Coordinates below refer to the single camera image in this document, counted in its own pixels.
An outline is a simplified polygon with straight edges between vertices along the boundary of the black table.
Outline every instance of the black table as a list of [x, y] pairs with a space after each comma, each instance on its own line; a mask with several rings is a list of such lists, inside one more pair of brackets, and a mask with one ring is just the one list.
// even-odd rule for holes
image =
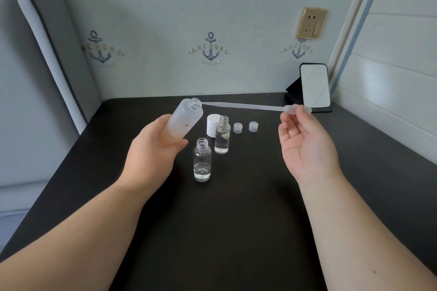
[[[286, 105], [283, 93], [200, 96]], [[119, 176], [131, 140], [182, 97], [106, 101], [36, 200], [0, 261], [62, 222]], [[326, 290], [297, 183], [277, 137], [279, 112], [204, 106], [186, 148], [146, 203], [111, 290]], [[209, 181], [193, 178], [192, 149], [206, 117], [243, 123], [229, 152], [213, 150]], [[385, 225], [437, 273], [437, 166], [334, 104], [315, 114], [341, 167]], [[250, 133], [250, 121], [259, 123]]]

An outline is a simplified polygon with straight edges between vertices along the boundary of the clear glass bottle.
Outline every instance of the clear glass bottle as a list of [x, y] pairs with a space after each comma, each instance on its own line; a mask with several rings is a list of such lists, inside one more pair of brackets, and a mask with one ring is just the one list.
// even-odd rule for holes
[[199, 99], [186, 98], [182, 100], [161, 132], [161, 144], [166, 147], [181, 140], [202, 115], [202, 103]]
[[194, 178], [199, 182], [209, 180], [211, 176], [211, 148], [206, 138], [199, 138], [193, 152]]
[[229, 118], [222, 115], [216, 127], [216, 143], [214, 150], [218, 154], [225, 154], [229, 150], [229, 137], [231, 136], [231, 125]]

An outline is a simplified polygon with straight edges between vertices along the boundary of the electrical outlet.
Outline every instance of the electrical outlet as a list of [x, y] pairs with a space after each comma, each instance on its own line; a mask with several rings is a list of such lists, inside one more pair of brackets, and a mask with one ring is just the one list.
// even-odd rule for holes
[[306, 7], [303, 10], [297, 38], [316, 40], [320, 36], [325, 23], [327, 9]]

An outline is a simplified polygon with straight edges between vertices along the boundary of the person's right hand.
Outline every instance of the person's right hand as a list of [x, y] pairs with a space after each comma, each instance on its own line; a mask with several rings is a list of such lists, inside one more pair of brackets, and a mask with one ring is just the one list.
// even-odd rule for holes
[[332, 139], [314, 116], [299, 106], [297, 115], [281, 114], [282, 157], [299, 184], [312, 177], [341, 175]]

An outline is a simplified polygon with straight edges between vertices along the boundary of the anchor decal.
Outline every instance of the anchor decal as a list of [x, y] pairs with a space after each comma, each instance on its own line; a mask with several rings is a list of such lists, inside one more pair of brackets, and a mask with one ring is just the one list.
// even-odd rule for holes
[[302, 54], [300, 54], [300, 48], [301, 48], [301, 46], [302, 46], [302, 43], [305, 42], [306, 40], [304, 40], [303, 38], [299, 38], [298, 41], [299, 41], [298, 52], [295, 53], [295, 50], [294, 50], [294, 49], [293, 49], [293, 51], [292, 51], [292, 53], [293, 53], [293, 55], [294, 55], [294, 57], [295, 57], [296, 59], [299, 59], [300, 57], [303, 57], [303, 56], [305, 55], [305, 52], [306, 52], [306, 51], [304, 51]]
[[217, 54], [215, 56], [212, 55], [212, 43], [216, 41], [214, 38], [214, 33], [212, 31], [209, 32], [208, 38], [205, 39], [209, 43], [209, 55], [206, 55], [205, 51], [203, 51], [203, 55], [205, 58], [207, 58], [209, 61], [213, 61], [216, 57], [219, 56], [219, 53], [217, 51]]
[[[91, 30], [90, 35], [91, 35], [91, 37], [88, 38], [89, 41], [94, 42], [94, 43], [99, 43], [102, 41], [102, 39], [98, 37], [97, 33], [94, 30]], [[103, 57], [102, 51], [100, 49], [97, 50], [97, 53], [99, 54], [99, 56], [95, 57], [91, 52], [89, 52], [90, 56], [93, 59], [100, 61], [101, 63], [105, 63], [111, 58], [111, 52], [108, 52], [106, 57]]]

